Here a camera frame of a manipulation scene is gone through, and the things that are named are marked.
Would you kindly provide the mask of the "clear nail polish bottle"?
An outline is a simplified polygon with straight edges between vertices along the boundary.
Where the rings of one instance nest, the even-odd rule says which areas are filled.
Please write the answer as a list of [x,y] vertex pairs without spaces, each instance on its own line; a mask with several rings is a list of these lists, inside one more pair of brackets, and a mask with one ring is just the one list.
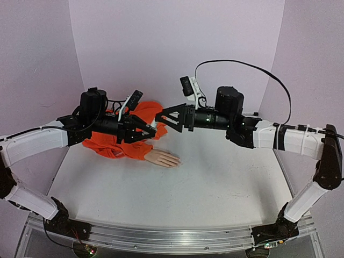
[[157,131],[157,121],[153,120],[150,124],[147,124],[150,130]]

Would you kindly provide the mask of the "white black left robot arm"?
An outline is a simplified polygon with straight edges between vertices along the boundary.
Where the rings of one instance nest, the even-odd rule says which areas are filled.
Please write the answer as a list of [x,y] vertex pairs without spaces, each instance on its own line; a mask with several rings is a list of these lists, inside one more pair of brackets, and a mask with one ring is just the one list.
[[45,219],[44,228],[52,233],[79,240],[88,240],[91,225],[69,217],[61,201],[29,189],[10,167],[27,157],[77,145],[92,133],[114,135],[118,143],[153,138],[156,123],[144,122],[131,114],[143,93],[136,90],[124,101],[119,111],[108,112],[104,90],[90,88],[81,94],[80,104],[71,115],[63,116],[44,126],[1,137],[1,198],[19,209],[28,210]]

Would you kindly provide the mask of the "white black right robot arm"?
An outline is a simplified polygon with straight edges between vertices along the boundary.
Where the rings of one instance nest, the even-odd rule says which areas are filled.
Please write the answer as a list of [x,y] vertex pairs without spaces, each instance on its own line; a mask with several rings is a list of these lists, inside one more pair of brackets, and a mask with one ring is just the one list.
[[244,148],[267,148],[308,156],[317,161],[310,182],[280,210],[273,224],[252,228],[254,246],[285,241],[299,234],[301,217],[327,192],[339,187],[342,178],[342,151],[333,125],[283,125],[242,115],[244,95],[234,87],[217,89],[214,107],[181,104],[163,109],[155,121],[178,132],[184,128],[224,130],[226,139]]

